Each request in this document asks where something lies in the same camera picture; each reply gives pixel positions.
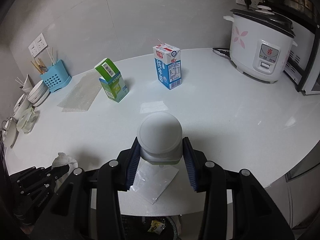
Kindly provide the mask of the white tissue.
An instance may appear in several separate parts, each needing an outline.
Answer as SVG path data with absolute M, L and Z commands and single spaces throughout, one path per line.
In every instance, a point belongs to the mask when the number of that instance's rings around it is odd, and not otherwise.
M 54 192 L 56 192 L 59 189 L 59 187 L 68 178 L 68 176 L 73 172 L 73 170 L 79 167 L 76 159 L 74 159 L 70 155 L 66 155 L 63 152 L 59 152 L 58 156 L 54 159 L 52 163 L 52 169 L 56 167 L 65 166 L 65 165 L 69 166 L 69 170 L 61 178 L 57 180 Z

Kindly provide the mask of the clear plastic zip bag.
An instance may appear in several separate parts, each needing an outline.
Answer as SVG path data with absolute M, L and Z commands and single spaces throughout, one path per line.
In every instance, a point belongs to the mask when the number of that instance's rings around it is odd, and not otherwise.
M 178 172 L 172 165 L 152 165 L 145 161 L 139 165 L 130 189 L 153 205 Z

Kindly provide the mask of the bubble wrap sheet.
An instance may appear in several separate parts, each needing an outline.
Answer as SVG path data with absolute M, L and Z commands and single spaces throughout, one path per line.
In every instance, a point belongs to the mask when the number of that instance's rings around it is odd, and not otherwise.
M 86 112 L 101 90 L 101 75 L 93 70 L 85 74 L 70 93 L 58 104 L 62 112 Z

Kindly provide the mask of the white plastic bottle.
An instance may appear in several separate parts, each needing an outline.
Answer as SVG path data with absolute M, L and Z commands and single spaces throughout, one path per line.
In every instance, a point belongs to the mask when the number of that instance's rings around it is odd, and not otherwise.
M 176 165 L 183 155 L 182 126 L 171 114 L 155 112 L 137 129 L 140 156 L 152 165 Z

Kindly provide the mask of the dark mesh trash basket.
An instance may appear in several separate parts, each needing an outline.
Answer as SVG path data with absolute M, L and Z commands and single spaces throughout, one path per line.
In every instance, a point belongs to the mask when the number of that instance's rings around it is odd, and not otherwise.
M 180 216 L 129 216 L 122 215 L 126 239 L 181 239 Z

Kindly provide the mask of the clear glass food container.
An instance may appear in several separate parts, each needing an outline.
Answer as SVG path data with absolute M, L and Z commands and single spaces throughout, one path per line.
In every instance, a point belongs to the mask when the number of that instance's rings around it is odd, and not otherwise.
M 24 134 L 30 133 L 35 125 L 36 119 L 37 115 L 34 111 L 34 108 L 29 107 L 22 113 L 22 116 L 19 118 L 16 125 L 17 130 L 20 133 Z

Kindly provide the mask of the yellow wrapper in basket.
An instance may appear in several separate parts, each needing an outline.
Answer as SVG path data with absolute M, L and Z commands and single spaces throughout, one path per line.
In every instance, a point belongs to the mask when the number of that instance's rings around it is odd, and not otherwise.
M 158 220 L 152 220 L 148 232 L 160 235 L 164 229 L 165 223 Z

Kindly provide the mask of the stack of white plates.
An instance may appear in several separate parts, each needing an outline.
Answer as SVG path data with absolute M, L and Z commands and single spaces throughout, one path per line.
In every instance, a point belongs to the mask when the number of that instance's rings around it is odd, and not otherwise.
M 37 107 L 46 100 L 49 93 L 50 90 L 48 86 L 43 80 L 41 80 L 30 91 L 30 93 L 27 96 L 27 99 L 34 107 Z

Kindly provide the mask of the blue plastic utensil holder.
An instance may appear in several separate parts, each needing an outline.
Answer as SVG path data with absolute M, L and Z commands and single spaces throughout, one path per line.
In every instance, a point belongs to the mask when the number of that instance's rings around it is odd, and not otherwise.
M 40 75 L 40 77 L 51 93 L 66 87 L 72 79 L 62 60 L 58 60 L 56 64 L 49 67 L 48 71 Z

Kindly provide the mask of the green open cardboard box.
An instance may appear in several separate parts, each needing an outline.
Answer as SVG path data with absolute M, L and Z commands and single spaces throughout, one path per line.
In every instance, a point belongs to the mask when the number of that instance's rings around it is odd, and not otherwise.
M 120 70 L 109 58 L 99 62 L 95 66 L 95 70 L 101 75 L 99 81 L 107 97 L 115 102 L 120 102 L 129 92 Z

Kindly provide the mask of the white microwave oven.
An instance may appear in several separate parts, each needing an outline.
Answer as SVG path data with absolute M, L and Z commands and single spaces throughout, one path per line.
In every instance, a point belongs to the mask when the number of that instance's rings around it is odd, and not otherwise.
M 298 46 L 291 47 L 284 72 L 297 91 L 306 95 L 319 94 L 319 26 L 305 27 L 294 21 L 293 31 Z

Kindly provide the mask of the white rice cooker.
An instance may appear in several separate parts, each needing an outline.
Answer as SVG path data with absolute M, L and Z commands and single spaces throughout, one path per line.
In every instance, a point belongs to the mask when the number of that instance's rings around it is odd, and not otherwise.
M 292 46 L 298 46 L 292 21 L 259 5 L 256 10 L 232 9 L 229 57 L 241 73 L 274 83 L 279 80 Z

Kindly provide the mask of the blue white milk carton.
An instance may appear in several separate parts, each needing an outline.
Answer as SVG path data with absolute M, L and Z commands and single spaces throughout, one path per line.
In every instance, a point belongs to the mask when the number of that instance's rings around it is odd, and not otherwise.
M 171 90 L 182 83 L 181 50 L 161 43 L 153 47 L 158 80 Z

